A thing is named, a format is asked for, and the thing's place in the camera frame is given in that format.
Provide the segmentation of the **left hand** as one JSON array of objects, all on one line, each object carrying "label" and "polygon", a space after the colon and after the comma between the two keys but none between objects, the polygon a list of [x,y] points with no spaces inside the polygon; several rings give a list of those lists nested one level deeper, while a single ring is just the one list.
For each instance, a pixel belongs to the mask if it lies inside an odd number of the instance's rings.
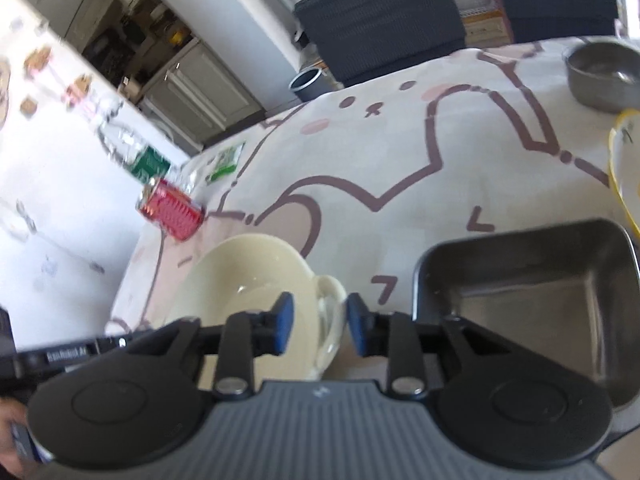
[{"label": "left hand", "polygon": [[1,469],[12,479],[28,479],[35,470],[35,463],[29,463],[18,454],[14,442],[13,427],[26,425],[27,408],[11,398],[2,398],[1,417]]}]

